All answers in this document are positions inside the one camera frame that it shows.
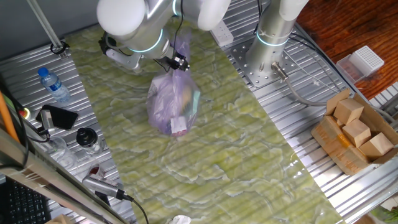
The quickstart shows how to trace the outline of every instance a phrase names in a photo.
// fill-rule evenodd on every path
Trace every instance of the cardboard box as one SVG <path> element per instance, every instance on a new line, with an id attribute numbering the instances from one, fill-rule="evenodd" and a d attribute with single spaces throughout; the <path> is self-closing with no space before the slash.
<path id="1" fill-rule="evenodd" d="M 382 157 L 371 162 L 360 149 L 349 141 L 339 128 L 337 122 L 331 117 L 338 102 L 348 97 L 349 90 L 346 89 L 328 100 L 325 116 L 320 124 L 312 129 L 311 134 L 343 172 L 353 175 L 370 164 L 386 163 L 398 153 L 398 148 L 391 149 Z M 376 136 L 379 133 L 383 133 L 393 145 L 397 145 L 398 134 L 389 124 L 359 95 L 355 94 L 353 99 L 364 106 L 359 120 L 369 127 L 371 135 Z"/>

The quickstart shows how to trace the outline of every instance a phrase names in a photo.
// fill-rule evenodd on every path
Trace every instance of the blue bottle cap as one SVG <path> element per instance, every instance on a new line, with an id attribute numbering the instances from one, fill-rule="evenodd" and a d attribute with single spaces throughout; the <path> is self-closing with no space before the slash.
<path id="1" fill-rule="evenodd" d="M 41 76 L 41 77 L 46 77 L 49 74 L 49 70 L 46 68 L 40 68 L 39 71 L 37 71 L 37 73 Z"/>

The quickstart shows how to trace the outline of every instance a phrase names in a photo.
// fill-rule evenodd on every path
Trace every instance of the black phone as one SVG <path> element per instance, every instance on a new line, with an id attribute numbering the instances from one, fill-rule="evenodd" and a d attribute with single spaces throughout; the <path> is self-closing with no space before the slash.
<path id="1" fill-rule="evenodd" d="M 72 130 L 73 125 L 75 125 L 77 118 L 79 117 L 78 113 L 67 111 L 50 105 L 44 105 L 42 107 L 42 110 L 50 111 L 52 122 L 56 128 L 64 129 L 67 131 Z M 36 116 L 36 121 L 40 123 L 43 122 L 40 112 Z"/>

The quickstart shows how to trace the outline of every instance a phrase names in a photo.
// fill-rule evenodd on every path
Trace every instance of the black cap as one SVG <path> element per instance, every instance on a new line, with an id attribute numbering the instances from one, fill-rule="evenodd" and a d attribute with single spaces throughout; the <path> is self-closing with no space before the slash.
<path id="1" fill-rule="evenodd" d="M 77 130 L 76 141 L 81 146 L 93 146 L 97 139 L 97 133 L 91 128 L 79 128 L 79 130 Z"/>

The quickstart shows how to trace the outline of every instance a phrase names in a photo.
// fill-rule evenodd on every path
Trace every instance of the metal pole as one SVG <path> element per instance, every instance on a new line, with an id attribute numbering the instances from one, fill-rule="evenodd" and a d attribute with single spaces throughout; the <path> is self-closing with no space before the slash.
<path id="1" fill-rule="evenodd" d="M 55 34 L 54 30 L 52 29 L 49 21 L 45 17 L 42 9 L 40 8 L 39 4 L 37 3 L 36 0 L 26 0 L 27 3 L 29 4 L 30 8 L 32 8 L 33 12 L 35 13 L 37 19 L 39 20 L 40 24 L 42 25 L 44 31 L 47 33 L 48 37 L 50 38 L 51 42 L 53 43 L 54 47 L 57 50 L 62 49 L 63 45 L 60 41 L 60 39 L 57 37 Z M 60 54 L 61 58 L 68 57 L 65 52 Z"/>

